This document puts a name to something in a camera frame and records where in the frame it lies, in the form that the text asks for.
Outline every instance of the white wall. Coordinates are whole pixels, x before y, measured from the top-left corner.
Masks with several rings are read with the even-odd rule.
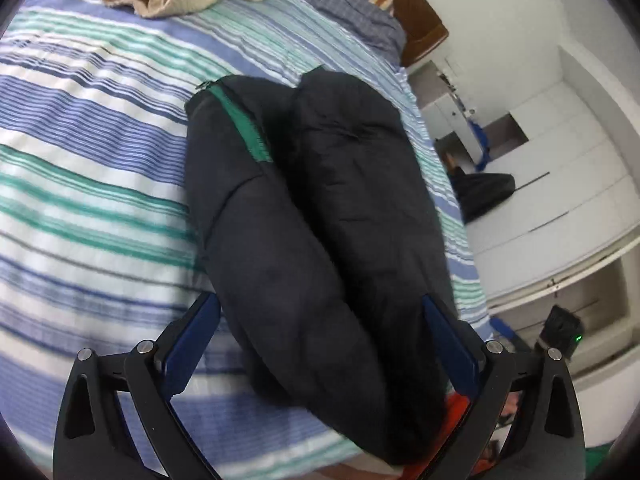
[[[640,103],[640,49],[607,0],[561,0],[570,34]]]
[[[559,0],[427,0],[449,29],[447,61],[482,125],[561,79]]]
[[[640,359],[633,349],[609,365],[574,381],[584,445],[615,440],[640,402]]]

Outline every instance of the bed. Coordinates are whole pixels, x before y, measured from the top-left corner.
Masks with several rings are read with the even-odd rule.
[[[460,317],[490,334],[458,205],[400,67],[429,41],[402,50],[398,22],[371,7],[223,0],[142,20],[99,0],[26,0],[0,40],[0,413],[41,468],[76,352],[155,339],[210,290],[182,191],[183,106],[204,80],[294,86],[323,65],[389,99],[440,215]],[[421,36],[406,27],[408,48]],[[145,463],[161,470],[121,400]],[[224,320],[172,404],[225,479],[286,478],[360,452],[305,410],[256,397]]]

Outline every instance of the orange fabric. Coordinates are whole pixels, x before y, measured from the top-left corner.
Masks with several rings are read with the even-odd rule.
[[[429,465],[429,462],[431,462],[431,460],[436,456],[436,453],[440,450],[442,444],[447,441],[451,432],[458,425],[468,406],[469,399],[461,396],[460,394],[454,393],[452,396],[447,398],[447,416],[436,441],[433,443],[433,446],[431,446],[429,457],[423,462],[405,466],[402,476],[398,480],[416,480],[418,476],[420,476],[424,469]]]
[[[481,458],[480,460],[478,460],[476,462],[476,465],[474,466],[474,470],[471,472],[471,474],[472,475],[477,475],[478,473],[481,473],[482,471],[486,471],[487,469],[491,469],[494,465],[495,465],[495,462],[493,462],[492,460],[487,460],[485,458]]]

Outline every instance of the green zipper trim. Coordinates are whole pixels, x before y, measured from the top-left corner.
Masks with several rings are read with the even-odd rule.
[[[231,99],[229,99],[222,88],[218,85],[207,86],[207,91],[211,92],[220,101],[225,112],[233,121],[236,129],[240,133],[242,140],[256,162],[272,162],[269,150],[265,145],[254,122],[245,114]]]

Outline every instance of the green stripe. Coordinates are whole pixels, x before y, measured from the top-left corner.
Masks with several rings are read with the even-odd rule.
[[[105,200],[113,200],[132,205],[140,209],[175,216],[186,221],[188,210],[179,202],[156,198],[139,191],[121,186],[105,184],[54,166],[35,155],[20,152],[0,144],[0,162],[23,168],[60,186],[89,194]]]
[[[259,49],[256,49],[257,56],[260,56],[260,51],[267,51],[269,54],[279,57],[286,56],[290,50],[290,44],[287,44],[281,35],[276,34],[277,31],[273,27],[266,26],[264,20],[257,18],[258,15],[255,12],[247,14],[245,9],[225,1],[209,7],[195,16],[180,18],[180,21],[190,27],[195,25],[203,29],[206,34],[211,34],[213,27],[224,27],[227,32],[236,34],[243,41],[247,41],[253,46],[260,46]]]
[[[480,300],[484,300],[484,293],[482,289],[476,286],[476,283],[460,283],[456,282],[454,278],[453,288],[456,291],[456,297],[464,300],[465,303],[477,303]]]
[[[222,88],[218,85],[210,85],[207,91],[211,92],[220,101],[225,112],[236,126],[246,148],[256,162],[272,162],[269,150],[264,144],[254,122],[245,114],[231,99],[229,99]]]
[[[70,200],[68,198],[50,193],[20,178],[15,178],[0,173],[0,186],[17,189],[24,194],[34,197],[40,202],[51,204],[53,206],[59,207],[60,209],[64,209],[78,215],[97,218],[107,222],[117,222],[140,230],[163,234],[170,238],[177,238],[178,240],[186,240],[188,242],[194,242],[195,240],[193,232],[175,229],[152,222],[146,222],[132,215],[116,213],[98,207],[82,204],[76,202],[75,200]]]
[[[46,217],[41,211],[4,197],[0,197],[0,212],[12,216],[34,229],[59,236],[71,242],[157,264],[167,264],[191,270],[196,269],[195,248],[193,252],[186,253],[172,250],[168,247],[153,246],[130,238],[86,229],[76,224],[69,224],[55,218]]]
[[[162,34],[145,33],[128,27],[125,23],[26,8],[11,22],[10,31],[30,30],[31,27],[38,34],[54,32],[108,41],[111,46],[123,52],[144,56],[161,66],[187,73],[198,80],[217,80],[234,72],[231,65],[218,62],[213,54],[204,56],[187,45],[169,41]]]
[[[468,245],[466,244],[466,229],[464,228],[464,226],[445,212],[440,212],[438,216],[440,217],[442,230],[448,230],[447,235],[454,240],[457,239],[459,243],[464,240],[464,246],[465,249],[467,249]]]
[[[296,472],[295,467],[298,464],[304,463],[305,465],[307,465],[307,468],[308,468],[309,465],[313,465],[314,460],[317,460],[319,458],[324,458],[329,453],[331,453],[331,456],[337,455],[335,457],[337,460],[344,460],[345,458],[353,456],[358,451],[359,449],[356,447],[356,445],[353,442],[344,438],[342,440],[339,440],[338,442],[329,444],[327,447],[307,453],[306,455],[300,458],[292,458],[290,460],[287,460],[287,463],[285,465],[277,465],[270,468],[259,468],[254,471],[251,471],[250,473],[242,475],[242,478],[245,480],[251,480],[253,478],[260,479],[260,478],[266,478],[266,477],[282,478],[285,476],[290,476],[292,472],[295,473]],[[323,465],[326,465],[326,460],[322,460],[319,462],[319,466],[323,466]]]

